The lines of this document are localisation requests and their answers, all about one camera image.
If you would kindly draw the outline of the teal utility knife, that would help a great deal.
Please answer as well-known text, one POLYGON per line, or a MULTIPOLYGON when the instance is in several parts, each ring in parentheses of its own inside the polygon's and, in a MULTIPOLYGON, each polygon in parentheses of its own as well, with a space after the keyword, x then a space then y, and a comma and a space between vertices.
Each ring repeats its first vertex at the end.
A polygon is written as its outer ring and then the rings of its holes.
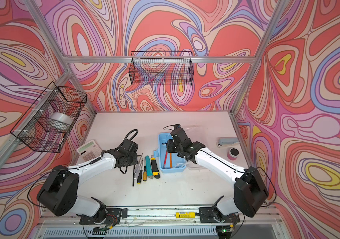
POLYGON ((145 165, 146 165, 147 178, 153 179, 154 176, 152 172, 151 158, 148 155, 145 156, 145 165))

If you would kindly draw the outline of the blue plastic tool box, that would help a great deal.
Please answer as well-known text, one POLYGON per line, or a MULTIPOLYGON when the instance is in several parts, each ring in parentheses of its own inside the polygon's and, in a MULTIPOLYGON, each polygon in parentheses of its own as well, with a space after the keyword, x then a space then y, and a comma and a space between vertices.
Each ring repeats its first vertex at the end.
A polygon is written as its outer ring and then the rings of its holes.
POLYGON ((159 134, 159 136, 158 136, 159 149, 154 152, 154 157, 159 160, 159 167, 160 167, 160 170, 161 170, 162 173, 183 172, 185 170, 185 168, 187 167, 188 163, 191 162, 191 161, 186 161, 185 159, 178 157, 177 153, 172 153, 172 168, 170 168, 170 158, 169 158, 169 154, 168 154, 166 169, 163 169, 164 158, 165 158, 165 154, 166 154, 166 151, 167 151, 166 143, 169 139, 171 139, 170 133, 171 133, 172 130, 173 130, 173 128, 168 133, 159 134))

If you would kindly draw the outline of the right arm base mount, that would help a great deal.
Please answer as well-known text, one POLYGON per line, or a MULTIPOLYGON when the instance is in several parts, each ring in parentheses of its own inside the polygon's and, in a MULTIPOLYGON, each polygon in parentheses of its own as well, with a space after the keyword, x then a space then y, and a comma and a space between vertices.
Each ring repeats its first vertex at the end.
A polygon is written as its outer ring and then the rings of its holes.
POLYGON ((225 216, 215 207, 200 207, 196 215, 200 218, 201 223, 230 223, 236 225, 241 221, 238 213, 225 216))

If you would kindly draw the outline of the red handled hex key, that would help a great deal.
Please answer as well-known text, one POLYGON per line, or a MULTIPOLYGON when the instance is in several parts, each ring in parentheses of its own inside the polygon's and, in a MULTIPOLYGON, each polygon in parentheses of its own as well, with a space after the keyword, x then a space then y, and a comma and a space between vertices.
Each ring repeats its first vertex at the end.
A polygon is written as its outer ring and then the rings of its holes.
POLYGON ((169 153, 166 151, 165 158, 164 158, 164 163, 163 163, 163 169, 166 169, 167 160, 168 160, 168 154, 169 153))

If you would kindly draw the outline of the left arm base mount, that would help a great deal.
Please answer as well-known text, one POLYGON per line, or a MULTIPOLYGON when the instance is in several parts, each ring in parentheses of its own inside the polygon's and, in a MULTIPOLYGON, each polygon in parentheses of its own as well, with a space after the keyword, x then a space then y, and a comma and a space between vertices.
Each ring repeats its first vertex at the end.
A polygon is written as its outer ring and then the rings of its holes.
POLYGON ((127 208, 106 208, 99 210, 93 217, 81 215, 80 225, 118 225, 128 217, 127 208))

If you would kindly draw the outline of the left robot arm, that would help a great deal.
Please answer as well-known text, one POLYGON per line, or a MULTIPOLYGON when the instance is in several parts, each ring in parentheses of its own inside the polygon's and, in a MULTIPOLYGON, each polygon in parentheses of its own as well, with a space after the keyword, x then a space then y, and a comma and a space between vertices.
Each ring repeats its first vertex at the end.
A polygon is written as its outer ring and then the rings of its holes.
POLYGON ((116 148, 103 150, 98 156, 72 167, 55 167, 37 194, 37 201, 55 216, 75 213, 100 221, 106 217, 106 206, 94 197, 78 195, 78 188, 87 180, 115 168, 122 170, 138 164, 138 144, 125 139, 116 148))

